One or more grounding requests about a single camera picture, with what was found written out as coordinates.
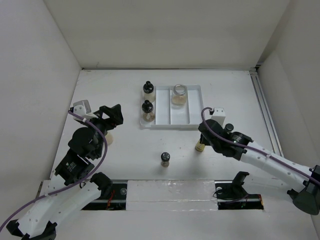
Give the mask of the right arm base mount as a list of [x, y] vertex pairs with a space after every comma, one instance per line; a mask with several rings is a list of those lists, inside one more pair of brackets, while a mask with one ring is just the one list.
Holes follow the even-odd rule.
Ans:
[[249, 175], [248, 172], [240, 171], [233, 180], [214, 182], [212, 197], [217, 199], [218, 210], [264, 210], [262, 196], [249, 194], [243, 188], [245, 178]]

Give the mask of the yellow liquid bottle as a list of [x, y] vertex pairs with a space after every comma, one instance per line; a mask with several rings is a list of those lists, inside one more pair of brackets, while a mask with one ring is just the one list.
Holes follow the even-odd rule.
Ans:
[[195, 145], [195, 150], [198, 152], [203, 152], [205, 147], [206, 145], [204, 143], [201, 143], [201, 141], [199, 140]]

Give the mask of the black cap spice bottle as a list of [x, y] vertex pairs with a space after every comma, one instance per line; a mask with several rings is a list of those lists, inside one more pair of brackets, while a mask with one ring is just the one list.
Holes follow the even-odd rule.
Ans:
[[149, 100], [145, 100], [141, 106], [142, 118], [146, 122], [152, 122], [155, 120], [154, 106]]

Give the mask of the wide glass jar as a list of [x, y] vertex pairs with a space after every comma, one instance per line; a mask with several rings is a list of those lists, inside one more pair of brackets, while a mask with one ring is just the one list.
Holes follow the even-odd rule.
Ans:
[[183, 84], [177, 84], [172, 89], [171, 102], [174, 105], [182, 106], [187, 102], [188, 89]]

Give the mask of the black knob spice bottle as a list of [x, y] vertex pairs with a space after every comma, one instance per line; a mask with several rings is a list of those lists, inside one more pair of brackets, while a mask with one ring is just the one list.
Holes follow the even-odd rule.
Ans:
[[150, 81], [146, 81], [142, 87], [143, 90], [143, 98], [144, 100], [148, 100], [153, 103], [156, 100], [156, 92], [155, 87]]

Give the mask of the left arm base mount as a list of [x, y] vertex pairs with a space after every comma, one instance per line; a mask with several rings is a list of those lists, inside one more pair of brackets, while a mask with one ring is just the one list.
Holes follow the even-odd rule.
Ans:
[[94, 173], [90, 179], [79, 184], [82, 189], [91, 179], [102, 185], [99, 198], [87, 204], [84, 211], [124, 211], [127, 204], [128, 182], [126, 180], [111, 180], [102, 172]]

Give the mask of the cream cap spice bottle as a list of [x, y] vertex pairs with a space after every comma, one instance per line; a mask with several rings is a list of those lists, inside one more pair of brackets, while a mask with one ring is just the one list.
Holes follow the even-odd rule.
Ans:
[[108, 145], [108, 146], [110, 146], [110, 145], [113, 143], [113, 141], [114, 141], [114, 137], [113, 137], [113, 135], [112, 135], [110, 132], [108, 132], [108, 133], [105, 135], [105, 139], [106, 139], [106, 142], [107, 142], [107, 145]]

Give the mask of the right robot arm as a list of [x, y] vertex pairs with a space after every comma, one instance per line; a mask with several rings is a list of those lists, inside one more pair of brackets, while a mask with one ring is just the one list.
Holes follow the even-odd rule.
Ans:
[[249, 136], [223, 128], [213, 119], [204, 120], [198, 127], [201, 144], [227, 158], [250, 164], [276, 177], [289, 186], [286, 194], [299, 210], [320, 213], [320, 166], [308, 167], [292, 162], [265, 150]]

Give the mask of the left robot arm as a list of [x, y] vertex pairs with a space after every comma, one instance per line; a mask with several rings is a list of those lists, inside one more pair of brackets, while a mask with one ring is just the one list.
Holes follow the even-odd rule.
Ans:
[[43, 195], [20, 207], [1, 225], [13, 236], [53, 240], [57, 227], [70, 214], [112, 193], [112, 180], [97, 170], [108, 152], [108, 132], [124, 122], [121, 105], [103, 105], [92, 112], [88, 101], [83, 100], [75, 103], [68, 114], [83, 126], [73, 133], [69, 149]]

